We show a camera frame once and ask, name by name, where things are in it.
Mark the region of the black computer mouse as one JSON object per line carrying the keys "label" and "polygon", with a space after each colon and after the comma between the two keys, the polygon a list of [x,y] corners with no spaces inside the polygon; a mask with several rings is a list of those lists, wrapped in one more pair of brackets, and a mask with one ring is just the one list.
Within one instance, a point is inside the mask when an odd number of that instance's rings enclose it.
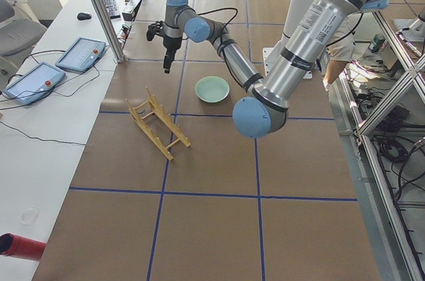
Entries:
{"label": "black computer mouse", "polygon": [[87,13],[87,12],[79,12],[77,14],[76,18],[79,21],[87,21],[87,20],[90,20],[92,18],[92,15],[90,13]]}

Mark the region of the wooden dish rack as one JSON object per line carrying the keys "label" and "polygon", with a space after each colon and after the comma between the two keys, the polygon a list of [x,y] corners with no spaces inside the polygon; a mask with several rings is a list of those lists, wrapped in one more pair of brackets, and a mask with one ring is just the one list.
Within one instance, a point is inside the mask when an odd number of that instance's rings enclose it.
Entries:
{"label": "wooden dish rack", "polygon": [[172,147],[178,143],[190,147],[191,142],[163,104],[150,92],[149,88],[146,90],[147,98],[139,104],[125,99],[128,111],[136,126],[169,161],[172,161],[174,159],[171,154]]}

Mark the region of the light green round plate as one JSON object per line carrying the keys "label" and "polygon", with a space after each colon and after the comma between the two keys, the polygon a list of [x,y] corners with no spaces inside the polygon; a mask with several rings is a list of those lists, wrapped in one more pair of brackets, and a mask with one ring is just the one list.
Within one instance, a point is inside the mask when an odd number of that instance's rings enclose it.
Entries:
{"label": "light green round plate", "polygon": [[195,94],[203,102],[216,104],[223,101],[230,92],[228,82],[219,76],[206,76],[195,85]]}

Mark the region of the red fire extinguisher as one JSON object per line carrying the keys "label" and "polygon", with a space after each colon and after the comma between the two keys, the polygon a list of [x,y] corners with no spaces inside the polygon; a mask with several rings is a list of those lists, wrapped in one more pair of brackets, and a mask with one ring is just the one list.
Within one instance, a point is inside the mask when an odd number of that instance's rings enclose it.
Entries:
{"label": "red fire extinguisher", "polygon": [[1,235],[1,256],[39,261],[45,248],[46,243],[41,241],[11,233]]}

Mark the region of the upper blue teach pendant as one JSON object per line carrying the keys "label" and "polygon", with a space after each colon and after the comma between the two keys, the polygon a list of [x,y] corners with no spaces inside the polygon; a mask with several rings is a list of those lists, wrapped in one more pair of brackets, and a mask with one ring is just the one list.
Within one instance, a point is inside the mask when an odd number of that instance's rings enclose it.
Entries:
{"label": "upper blue teach pendant", "polygon": [[103,55],[105,47],[104,41],[79,37],[62,54],[55,65],[73,72],[85,72]]}

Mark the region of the black keyboard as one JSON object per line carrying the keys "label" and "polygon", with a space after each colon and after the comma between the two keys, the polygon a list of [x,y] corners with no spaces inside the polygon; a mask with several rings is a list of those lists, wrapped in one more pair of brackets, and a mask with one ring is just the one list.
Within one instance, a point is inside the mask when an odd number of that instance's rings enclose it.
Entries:
{"label": "black keyboard", "polygon": [[111,19],[120,18],[120,10],[118,8],[118,4],[116,0],[102,0],[102,2],[106,8],[109,18]]}

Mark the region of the grey aluminium frame post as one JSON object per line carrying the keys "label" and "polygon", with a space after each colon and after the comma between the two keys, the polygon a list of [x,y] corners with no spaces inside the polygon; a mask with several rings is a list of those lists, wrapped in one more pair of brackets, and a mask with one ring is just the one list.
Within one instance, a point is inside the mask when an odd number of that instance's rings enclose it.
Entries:
{"label": "grey aluminium frame post", "polygon": [[106,7],[102,0],[91,0],[94,10],[99,18],[104,34],[109,42],[110,48],[118,63],[124,62],[126,56],[122,50],[122,46],[116,36],[113,24],[110,20]]}

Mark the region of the lower blue teach pendant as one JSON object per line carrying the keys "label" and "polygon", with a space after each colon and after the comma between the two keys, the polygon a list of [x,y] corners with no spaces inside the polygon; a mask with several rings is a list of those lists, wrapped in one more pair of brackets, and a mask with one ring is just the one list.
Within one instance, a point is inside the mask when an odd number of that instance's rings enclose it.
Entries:
{"label": "lower blue teach pendant", "polygon": [[31,104],[47,95],[64,77],[65,71],[47,62],[41,62],[4,89],[8,99],[20,104]]}

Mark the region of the blue teach pendant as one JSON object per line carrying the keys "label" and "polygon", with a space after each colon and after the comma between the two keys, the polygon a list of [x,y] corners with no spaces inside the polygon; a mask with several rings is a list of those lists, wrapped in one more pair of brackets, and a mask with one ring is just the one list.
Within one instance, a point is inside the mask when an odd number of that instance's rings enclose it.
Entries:
{"label": "blue teach pendant", "polygon": [[103,55],[105,47],[104,41],[79,37],[62,54],[55,65],[73,72],[85,72]]}
{"label": "blue teach pendant", "polygon": [[31,104],[47,95],[64,77],[65,71],[47,62],[41,62],[4,89],[8,99],[20,104]]}

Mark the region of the grey office chair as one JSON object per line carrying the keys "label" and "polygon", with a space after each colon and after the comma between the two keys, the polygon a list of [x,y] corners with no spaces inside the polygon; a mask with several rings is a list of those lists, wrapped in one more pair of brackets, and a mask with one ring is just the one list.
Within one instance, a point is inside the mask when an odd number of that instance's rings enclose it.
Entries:
{"label": "grey office chair", "polygon": [[31,19],[14,19],[15,10],[7,0],[1,0],[1,74],[17,70],[14,60],[29,55],[47,28]]}

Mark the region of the person in white shirt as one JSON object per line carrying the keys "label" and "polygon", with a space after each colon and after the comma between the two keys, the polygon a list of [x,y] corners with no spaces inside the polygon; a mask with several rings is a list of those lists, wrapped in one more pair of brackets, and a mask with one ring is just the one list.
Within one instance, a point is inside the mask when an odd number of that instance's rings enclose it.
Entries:
{"label": "person in white shirt", "polygon": [[325,76],[323,77],[323,86],[326,92],[336,81],[347,64],[351,61],[355,50],[355,38],[351,32],[351,25],[347,19],[344,19],[339,28],[334,32],[329,40],[330,60],[327,63]]}

